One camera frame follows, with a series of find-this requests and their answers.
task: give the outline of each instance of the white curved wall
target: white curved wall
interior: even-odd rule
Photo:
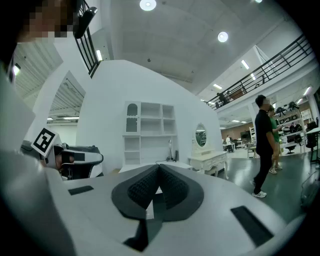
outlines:
[[[181,162],[187,163],[193,131],[200,122],[211,145],[222,151],[217,114],[196,96],[145,67],[126,60],[103,61],[82,104],[76,144],[99,147],[107,172],[123,164],[125,101],[174,105]]]

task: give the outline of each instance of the concrete ceiling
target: concrete ceiling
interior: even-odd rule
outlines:
[[[267,32],[264,24],[256,37],[248,29],[270,10],[270,3],[266,2],[270,1],[258,4],[252,0],[164,0],[157,1],[154,10],[143,11],[140,0],[121,0],[121,58],[182,81],[179,82],[181,86],[198,94],[235,62],[234,57],[247,52],[250,45]],[[228,33],[227,43],[218,41],[221,31]],[[245,33],[243,37],[250,33],[243,42],[245,47],[233,47],[239,45],[235,35],[241,33]],[[221,59],[217,53],[220,51],[229,54],[222,61],[225,69],[217,75],[213,72],[216,68],[212,70],[210,66],[212,61],[219,66]]]

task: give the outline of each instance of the ceiling light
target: ceiling light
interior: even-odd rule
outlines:
[[[311,86],[309,86],[309,87],[305,90],[303,96],[305,96],[305,95],[309,92],[310,88],[311,88]]]
[[[79,119],[79,116],[64,117],[63,119],[66,119],[66,120]]]
[[[220,85],[217,85],[216,83],[213,85],[214,87],[217,87],[218,89],[222,89],[222,87]]]
[[[102,60],[103,60],[103,59],[102,59],[102,56],[101,56],[100,50],[96,50],[96,56],[98,57],[98,60],[99,60],[99,61],[102,61]]]
[[[13,66],[13,72],[14,72],[14,75],[18,75],[18,73],[20,72],[20,69],[21,67],[19,66],[18,63],[16,63],[14,66]]]
[[[245,68],[246,68],[247,70],[249,69],[248,64],[247,64],[244,60],[241,60],[241,63],[245,66]]]
[[[228,34],[226,32],[220,32],[218,34],[218,40],[221,42],[221,43],[224,43],[225,41],[228,40]]]
[[[157,2],[155,0],[141,0],[140,8],[144,11],[152,11],[156,8]]]

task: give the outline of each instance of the railing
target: railing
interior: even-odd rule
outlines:
[[[83,1],[79,14],[83,15],[88,8],[89,5],[86,3],[86,1]],[[89,27],[86,29],[83,37],[81,37],[80,39],[74,39],[84,61],[84,64],[88,69],[88,73],[92,78],[101,61],[99,61],[97,58]]]
[[[216,97],[205,102],[209,107],[216,110],[279,76],[298,64],[312,52],[313,50],[306,37],[301,35],[253,72],[246,75]]]

